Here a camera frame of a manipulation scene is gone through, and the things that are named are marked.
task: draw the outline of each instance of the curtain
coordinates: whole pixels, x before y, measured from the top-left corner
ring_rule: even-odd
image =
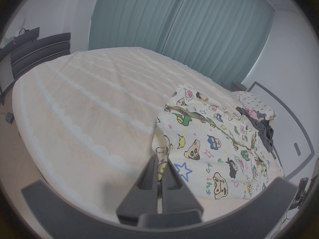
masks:
[[[89,50],[140,46],[158,53],[183,0],[97,0]]]
[[[266,0],[97,0],[89,49],[140,46],[231,86],[256,62],[273,14]]]

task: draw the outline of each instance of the bed sheet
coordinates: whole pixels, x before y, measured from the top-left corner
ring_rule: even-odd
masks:
[[[21,137],[46,181],[93,215],[118,222],[115,210],[152,151],[156,118],[179,84],[236,112],[240,102],[211,79],[139,47],[76,52],[36,66],[16,82],[12,105]],[[282,171],[264,151],[272,170]],[[203,220],[245,199],[198,199]]]

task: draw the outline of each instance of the cartoon woman with black hair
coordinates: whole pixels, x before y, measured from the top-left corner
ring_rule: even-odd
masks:
[[[238,166],[235,164],[235,162],[232,159],[229,160],[229,158],[227,158],[226,163],[229,164],[229,168],[230,168],[229,176],[235,179],[236,173],[238,171]]]

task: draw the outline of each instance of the floor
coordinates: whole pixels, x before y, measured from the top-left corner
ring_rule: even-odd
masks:
[[[9,204],[19,210],[19,218],[27,220],[42,238],[51,238],[37,222],[21,194],[22,188],[43,178],[19,137],[16,122],[9,124],[4,119],[8,112],[13,112],[11,95],[12,91],[6,95],[4,106],[0,106],[0,187]]]

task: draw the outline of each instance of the white pillow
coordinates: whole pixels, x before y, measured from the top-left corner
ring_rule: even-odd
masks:
[[[263,119],[273,120],[276,117],[273,108],[260,101],[252,93],[246,91],[234,91],[232,93],[238,98],[253,119],[258,121]]]

